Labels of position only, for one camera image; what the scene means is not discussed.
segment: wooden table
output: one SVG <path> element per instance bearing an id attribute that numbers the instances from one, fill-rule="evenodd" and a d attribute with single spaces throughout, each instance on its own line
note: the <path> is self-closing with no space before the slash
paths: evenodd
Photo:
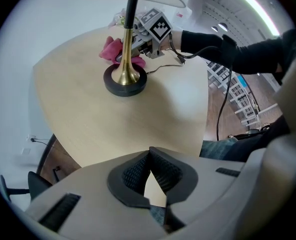
<path id="1" fill-rule="evenodd" d="M 82 167 L 149 146 L 198 157 L 208 109 L 205 61 L 196 57 L 183 67 L 162 67 L 148 75 L 143 92 L 118 97 L 103 82 L 111 63 L 98 56 L 108 36 L 122 38 L 123 29 L 105 27 L 79 35 L 34 66 L 44 116 L 60 143 Z M 179 64 L 172 51 L 157 59 L 142 57 L 147 72 Z M 152 205 L 165 205 L 153 176 L 145 196 Z"/>

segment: metal rack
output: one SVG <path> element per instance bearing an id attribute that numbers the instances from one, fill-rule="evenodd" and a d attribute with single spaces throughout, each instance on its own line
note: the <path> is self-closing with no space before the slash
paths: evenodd
<path id="1" fill-rule="evenodd" d="M 217 86 L 217 88 L 223 87 L 226 94 L 227 92 L 227 83 L 229 78 L 229 69 L 226 67 L 219 65 L 217 63 L 208 61 L 208 79 L 212 79 L 213 83 Z M 257 105 L 254 95 L 250 90 L 247 90 L 245 82 L 241 82 L 242 76 L 237 75 L 232 72 L 231 76 L 231 84 L 229 89 L 229 94 L 232 97 L 230 99 L 231 103 L 235 103 L 238 107 L 234 113 L 242 113 L 241 123 L 245 126 L 251 126 L 260 123 L 259 112 L 260 109 Z"/>

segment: wooden floor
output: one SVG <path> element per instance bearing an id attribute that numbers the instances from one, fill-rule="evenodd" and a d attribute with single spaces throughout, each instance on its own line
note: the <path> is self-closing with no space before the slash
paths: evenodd
<path id="1" fill-rule="evenodd" d="M 216 141 L 216 127 L 220 107 L 224 100 L 222 90 L 217 89 L 213 84 L 209 86 L 208 117 L 204 139 L 207 141 Z M 244 134 L 247 128 L 241 125 L 240 119 L 234 114 L 235 109 L 227 102 L 225 105 L 219 124 L 219 139 L 223 140 L 228 135 Z M 55 183 L 53 169 L 59 167 L 56 173 L 59 179 L 63 179 L 70 173 L 79 169 L 80 166 L 68 155 L 58 140 L 55 140 L 53 148 L 50 150 L 42 167 L 40 175 Z"/>

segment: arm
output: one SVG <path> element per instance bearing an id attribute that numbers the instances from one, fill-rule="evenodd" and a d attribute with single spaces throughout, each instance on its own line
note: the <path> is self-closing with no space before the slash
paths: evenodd
<path id="1" fill-rule="evenodd" d="M 194 54 L 207 46 L 221 47 L 222 39 L 215 34 L 193 33 L 189 31 L 173 32 L 173 44 L 184 53 Z M 169 48 L 169 38 L 162 42 L 162 50 Z M 203 58 L 219 63 L 220 53 L 209 51 Z M 280 62 L 283 58 L 281 38 L 269 39 L 245 47 L 238 48 L 233 63 L 233 71 L 240 74 L 281 72 Z"/>

